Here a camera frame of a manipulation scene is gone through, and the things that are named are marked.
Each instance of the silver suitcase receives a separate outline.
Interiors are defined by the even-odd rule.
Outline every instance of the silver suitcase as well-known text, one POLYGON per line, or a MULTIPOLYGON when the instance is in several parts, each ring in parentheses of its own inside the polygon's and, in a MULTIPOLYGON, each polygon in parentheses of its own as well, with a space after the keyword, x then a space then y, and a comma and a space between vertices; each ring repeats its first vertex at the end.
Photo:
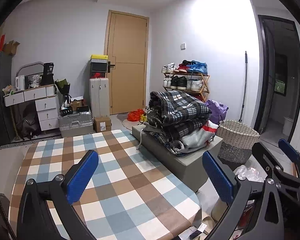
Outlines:
POLYGON ((91 111, 59 116, 59 128, 63 138, 93 133, 91 111))
POLYGON ((90 103, 93 118, 109 117, 109 80, 107 78, 90 79, 90 103))

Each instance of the dark door frame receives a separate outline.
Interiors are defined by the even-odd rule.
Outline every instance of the dark door frame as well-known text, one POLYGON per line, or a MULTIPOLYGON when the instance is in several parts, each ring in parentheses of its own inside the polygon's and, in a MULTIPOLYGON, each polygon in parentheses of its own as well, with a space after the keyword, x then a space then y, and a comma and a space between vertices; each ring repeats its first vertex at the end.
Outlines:
MULTIPOLYGON (((263 20, 274 20, 274 21, 280 21, 280 22, 285 22, 285 23, 292 24, 293 29, 297 34, 298 47, 300 49, 300 39, 299 39, 296 24, 295 24, 294 21, 279 18, 279 17, 274 17, 274 16, 268 16, 268 15, 258 15, 258 18, 259 18, 259 22, 260 22, 260 26, 261 26, 262 45, 263 45, 263 80, 262 80, 260 104, 259 104, 259 109, 258 109, 256 122, 255 122, 255 125, 254 125, 255 130, 259 130, 260 125, 261 125, 263 111, 264 111, 264 108, 265 108, 265 105, 266 105, 266 96, 267 96, 267 89, 268 89, 268 82, 269 82, 268 42, 266 40, 265 30, 264 30, 264 26, 263 26, 263 20)), ((296 109, 296 114, 294 116, 291 132, 290 132, 290 135, 288 137, 288 142, 290 142, 291 139, 292 139, 294 130, 295 130, 296 125, 297 125, 299 112, 300 112, 300 70, 299 70, 299 94, 298 94, 297 109, 296 109)))

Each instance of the metal bolt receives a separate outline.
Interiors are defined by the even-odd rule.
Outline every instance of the metal bolt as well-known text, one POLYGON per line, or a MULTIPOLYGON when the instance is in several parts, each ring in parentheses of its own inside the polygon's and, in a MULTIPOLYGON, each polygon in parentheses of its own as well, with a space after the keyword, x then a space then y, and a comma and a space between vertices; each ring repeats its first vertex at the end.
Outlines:
POLYGON ((238 174, 238 179, 239 179, 239 180, 245 180, 245 179, 246 179, 246 176, 245 176, 245 175, 242 175, 242 174, 238 174))
POLYGON ((55 177, 55 180, 56 180, 56 181, 62 181, 63 178, 64 178, 64 176, 63 176, 62 174, 59 174, 59 175, 57 175, 57 176, 55 177))
POLYGON ((267 179, 267 182, 268 182, 270 185, 273 185, 273 184, 274 184, 274 180, 271 179, 271 178, 268 178, 268 179, 267 179))
POLYGON ((32 185, 33 183, 34 183, 34 180, 33 180, 33 179, 28 179, 27 185, 32 185))

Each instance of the wicker basket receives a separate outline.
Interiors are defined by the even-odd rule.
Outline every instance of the wicker basket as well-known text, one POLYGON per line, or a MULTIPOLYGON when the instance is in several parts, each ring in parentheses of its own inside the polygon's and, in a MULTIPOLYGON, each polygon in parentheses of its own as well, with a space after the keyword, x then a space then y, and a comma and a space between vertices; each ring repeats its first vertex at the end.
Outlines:
POLYGON ((250 158, 252 146, 259 141, 260 134, 243 123, 224 120, 220 122, 217 136, 223 138, 218 157, 235 169, 250 158))

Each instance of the purple bag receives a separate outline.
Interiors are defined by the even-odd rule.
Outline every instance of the purple bag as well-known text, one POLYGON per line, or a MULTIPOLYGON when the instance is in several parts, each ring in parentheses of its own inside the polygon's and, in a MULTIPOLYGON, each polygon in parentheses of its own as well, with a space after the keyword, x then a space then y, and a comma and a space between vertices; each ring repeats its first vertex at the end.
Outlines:
POLYGON ((205 102, 205 105, 212 111, 209 119, 211 122, 219 125, 219 122, 226 118, 229 107, 219 104, 217 101, 211 99, 205 102))

